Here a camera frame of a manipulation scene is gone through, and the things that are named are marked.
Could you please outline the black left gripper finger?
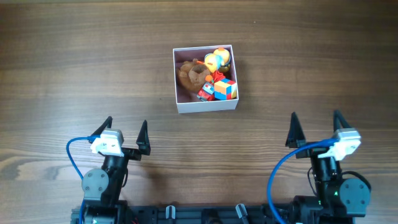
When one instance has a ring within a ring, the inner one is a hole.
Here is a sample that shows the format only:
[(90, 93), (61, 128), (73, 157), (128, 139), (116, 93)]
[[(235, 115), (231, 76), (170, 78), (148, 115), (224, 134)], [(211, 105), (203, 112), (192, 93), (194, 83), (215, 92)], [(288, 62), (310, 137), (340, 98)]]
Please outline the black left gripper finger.
[(138, 145), (138, 150), (141, 154), (149, 156), (151, 152), (149, 135), (147, 130), (147, 121), (144, 120), (141, 129), (139, 131), (136, 144)]
[(99, 136), (106, 128), (111, 128), (113, 122), (113, 118), (111, 116), (108, 116), (104, 123), (96, 130), (93, 132), (91, 137), (93, 136)]

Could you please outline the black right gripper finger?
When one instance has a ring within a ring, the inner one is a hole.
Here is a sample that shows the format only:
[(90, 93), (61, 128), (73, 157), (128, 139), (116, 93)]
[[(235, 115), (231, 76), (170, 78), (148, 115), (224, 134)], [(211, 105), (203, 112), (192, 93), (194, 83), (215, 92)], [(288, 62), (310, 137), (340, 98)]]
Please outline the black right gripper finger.
[(290, 128), (285, 142), (289, 148), (299, 148), (306, 144), (305, 135), (296, 112), (291, 114)]
[(343, 115), (339, 110), (334, 110), (333, 112), (333, 131), (338, 129), (351, 128), (351, 125), (345, 120)]

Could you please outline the white box pink inside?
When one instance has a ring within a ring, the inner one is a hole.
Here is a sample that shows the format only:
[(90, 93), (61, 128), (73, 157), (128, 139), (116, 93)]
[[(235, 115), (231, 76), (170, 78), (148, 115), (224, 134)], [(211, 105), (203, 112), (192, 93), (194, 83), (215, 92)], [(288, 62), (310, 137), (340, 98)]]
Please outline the white box pink inside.
[(175, 101), (177, 104), (177, 110), (180, 114), (182, 113), (198, 113), (207, 111), (221, 111), (221, 110), (235, 110), (239, 101), (239, 88), (237, 88), (237, 96), (232, 100), (215, 100), (215, 101), (201, 101), (196, 97), (196, 94), (190, 93), (178, 84), (177, 69), (182, 65), (184, 61), (191, 61), (195, 58), (204, 59), (206, 54), (212, 53), (217, 48), (225, 48), (231, 54), (231, 68), (229, 73), (231, 79), (239, 84), (236, 67), (234, 61), (233, 46), (230, 44), (226, 45), (210, 45), (201, 47), (185, 47), (173, 49), (173, 61), (174, 61), (174, 86), (175, 86)]

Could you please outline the red toy fire truck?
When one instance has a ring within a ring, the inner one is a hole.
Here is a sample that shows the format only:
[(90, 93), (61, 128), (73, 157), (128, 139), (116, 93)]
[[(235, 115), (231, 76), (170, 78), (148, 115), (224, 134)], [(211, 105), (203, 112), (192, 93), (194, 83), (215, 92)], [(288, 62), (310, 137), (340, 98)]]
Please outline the red toy fire truck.
[(213, 72), (211, 75), (207, 75), (205, 77), (205, 84), (197, 93), (197, 98), (201, 101), (213, 101), (215, 99), (214, 84), (224, 78), (224, 74), (219, 72), (218, 70)]

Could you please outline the brown plush toy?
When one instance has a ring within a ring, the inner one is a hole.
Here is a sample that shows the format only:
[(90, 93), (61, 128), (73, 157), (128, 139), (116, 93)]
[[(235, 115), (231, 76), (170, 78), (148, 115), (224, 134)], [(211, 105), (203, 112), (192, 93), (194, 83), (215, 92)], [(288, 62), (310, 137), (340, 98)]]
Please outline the brown plush toy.
[(211, 75), (208, 67), (200, 63), (197, 58), (192, 61), (185, 61), (177, 69), (178, 83), (190, 92), (199, 92), (206, 83), (206, 77)]

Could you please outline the colourful puzzle cube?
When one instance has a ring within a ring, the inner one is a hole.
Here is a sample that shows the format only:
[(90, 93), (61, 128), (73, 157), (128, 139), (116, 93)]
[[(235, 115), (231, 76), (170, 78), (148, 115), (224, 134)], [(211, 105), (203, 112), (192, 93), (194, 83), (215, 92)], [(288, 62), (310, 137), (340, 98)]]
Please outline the colourful puzzle cube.
[(214, 88), (214, 96), (218, 100), (232, 100), (237, 97), (237, 83), (227, 78), (216, 82)]

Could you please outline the yellow spinning top toy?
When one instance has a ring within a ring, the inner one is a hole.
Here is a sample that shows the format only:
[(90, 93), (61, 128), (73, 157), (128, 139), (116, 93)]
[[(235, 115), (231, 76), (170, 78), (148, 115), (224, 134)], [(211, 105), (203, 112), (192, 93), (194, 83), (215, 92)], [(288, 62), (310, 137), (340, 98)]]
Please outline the yellow spinning top toy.
[(218, 69), (218, 71), (221, 72), (221, 73), (226, 73), (226, 72), (228, 72), (228, 71), (230, 70), (230, 68), (231, 68), (231, 64), (229, 63), (229, 64), (227, 64), (227, 65), (221, 66), (221, 67)]

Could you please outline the yellow duck toy blue hat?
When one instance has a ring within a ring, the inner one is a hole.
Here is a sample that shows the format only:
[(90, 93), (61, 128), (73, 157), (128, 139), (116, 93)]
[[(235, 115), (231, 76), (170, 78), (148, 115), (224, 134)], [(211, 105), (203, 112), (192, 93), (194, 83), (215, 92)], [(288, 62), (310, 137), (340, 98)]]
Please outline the yellow duck toy blue hat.
[(206, 54), (204, 61), (197, 61), (197, 64), (205, 65), (212, 74), (221, 66), (231, 64), (231, 54), (225, 48), (217, 48), (213, 53)]

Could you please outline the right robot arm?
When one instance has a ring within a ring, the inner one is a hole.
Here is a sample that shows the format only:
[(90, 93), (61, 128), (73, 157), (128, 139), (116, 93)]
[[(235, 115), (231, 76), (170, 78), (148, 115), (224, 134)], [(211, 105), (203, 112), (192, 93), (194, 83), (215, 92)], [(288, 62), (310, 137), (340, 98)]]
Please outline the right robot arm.
[(340, 111), (333, 113), (331, 146), (317, 146), (296, 153), (297, 159), (309, 158), (313, 177), (313, 196), (298, 195), (284, 217), (288, 223), (354, 223), (366, 215), (371, 198), (371, 184), (355, 171), (343, 171), (340, 161), (361, 144), (361, 136), (344, 119)]

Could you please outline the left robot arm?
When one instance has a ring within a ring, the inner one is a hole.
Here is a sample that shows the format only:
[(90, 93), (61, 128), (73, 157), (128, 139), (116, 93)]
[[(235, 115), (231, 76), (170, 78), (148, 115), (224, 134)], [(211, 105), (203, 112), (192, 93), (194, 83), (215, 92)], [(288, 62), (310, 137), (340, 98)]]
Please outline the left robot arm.
[[(77, 137), (68, 141), (66, 152), (81, 178), (84, 192), (79, 208), (73, 209), (71, 223), (135, 223), (132, 210), (125, 200), (120, 200), (121, 189), (128, 179), (129, 161), (140, 161), (150, 154), (147, 121), (143, 121), (136, 148), (124, 147), (123, 133), (112, 128), (113, 118), (108, 117), (90, 136)], [(70, 145), (75, 141), (87, 140), (92, 153), (104, 157), (99, 169), (82, 174), (70, 153)]]

